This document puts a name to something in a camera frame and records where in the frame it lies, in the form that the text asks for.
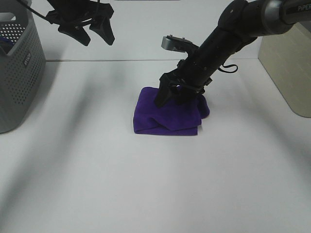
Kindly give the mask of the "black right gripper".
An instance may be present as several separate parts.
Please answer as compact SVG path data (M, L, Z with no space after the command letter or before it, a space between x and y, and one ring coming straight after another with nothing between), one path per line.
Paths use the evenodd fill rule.
M198 94L204 93L205 86L212 82L212 74L213 69L209 67L180 60L174 70L160 77L158 93L154 100L156 107L163 107L174 97L178 105L196 99Z

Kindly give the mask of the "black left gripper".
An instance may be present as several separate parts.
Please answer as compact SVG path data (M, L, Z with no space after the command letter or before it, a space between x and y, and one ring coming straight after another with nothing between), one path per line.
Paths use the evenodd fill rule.
M90 37L84 26L98 34L108 45L112 46L115 37L110 25L114 10L109 3L99 0L50 0L54 8L46 15L50 23L58 24L58 31L84 46L90 43Z

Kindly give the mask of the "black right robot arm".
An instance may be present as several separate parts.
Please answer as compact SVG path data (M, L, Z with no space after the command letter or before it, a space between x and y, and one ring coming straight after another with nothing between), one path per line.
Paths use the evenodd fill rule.
M309 0L234 0L224 9L217 27L201 46L172 35L163 37L163 49L186 52L188 57L160 77L155 105L162 107L171 98L184 102L203 94L211 75L231 55L258 37L284 34L294 24L310 19Z

